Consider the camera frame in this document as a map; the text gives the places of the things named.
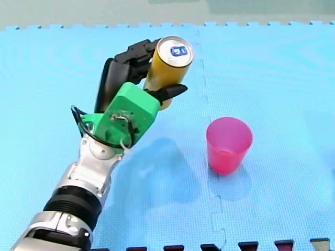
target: can lid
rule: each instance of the can lid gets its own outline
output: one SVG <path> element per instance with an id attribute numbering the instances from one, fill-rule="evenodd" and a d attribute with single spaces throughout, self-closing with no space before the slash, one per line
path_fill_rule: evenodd
<path id="1" fill-rule="evenodd" d="M 157 43 L 157 51 L 161 60 L 173 67 L 188 66 L 194 57 L 191 44 L 177 36 L 162 38 Z"/>

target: blue logo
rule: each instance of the blue logo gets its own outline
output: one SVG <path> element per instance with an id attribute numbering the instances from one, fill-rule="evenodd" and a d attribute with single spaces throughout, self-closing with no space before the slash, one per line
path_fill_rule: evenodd
<path id="1" fill-rule="evenodd" d="M 171 47 L 171 55 L 173 56 L 184 56 L 187 55 L 187 49 L 185 46 L 174 46 Z"/>

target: green background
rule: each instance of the green background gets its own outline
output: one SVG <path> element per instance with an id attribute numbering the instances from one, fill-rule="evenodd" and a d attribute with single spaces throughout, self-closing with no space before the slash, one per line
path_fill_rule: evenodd
<path id="1" fill-rule="evenodd" d="M 335 19 L 335 0 L 1 0 L 0 29 L 6 26 L 248 21 L 309 22 Z"/>

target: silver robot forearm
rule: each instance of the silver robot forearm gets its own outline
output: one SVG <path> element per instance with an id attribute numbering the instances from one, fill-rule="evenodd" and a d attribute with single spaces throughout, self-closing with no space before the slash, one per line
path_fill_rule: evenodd
<path id="1" fill-rule="evenodd" d="M 88 251 L 110 190 L 111 172 L 122 159 L 84 135 L 71 164 L 43 211 L 36 214 L 10 251 Z"/>

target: blue foam mat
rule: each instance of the blue foam mat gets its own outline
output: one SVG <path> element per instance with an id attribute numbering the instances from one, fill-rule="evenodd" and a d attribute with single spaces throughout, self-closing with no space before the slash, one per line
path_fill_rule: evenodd
<path id="1" fill-rule="evenodd" d="M 214 243 L 238 251 L 239 242 L 257 241 L 263 251 L 293 239 L 296 251 L 312 251 L 311 238 L 334 239 L 334 25 L 61 27 L 0 32 L 0 250 L 10 248 L 76 160 L 70 106 L 93 111 L 106 58 L 171 34 L 195 49 L 189 90 L 115 169 L 94 247 L 200 250 Z M 229 177 L 206 165 L 204 133 L 222 116 L 245 121 L 254 133 Z"/>

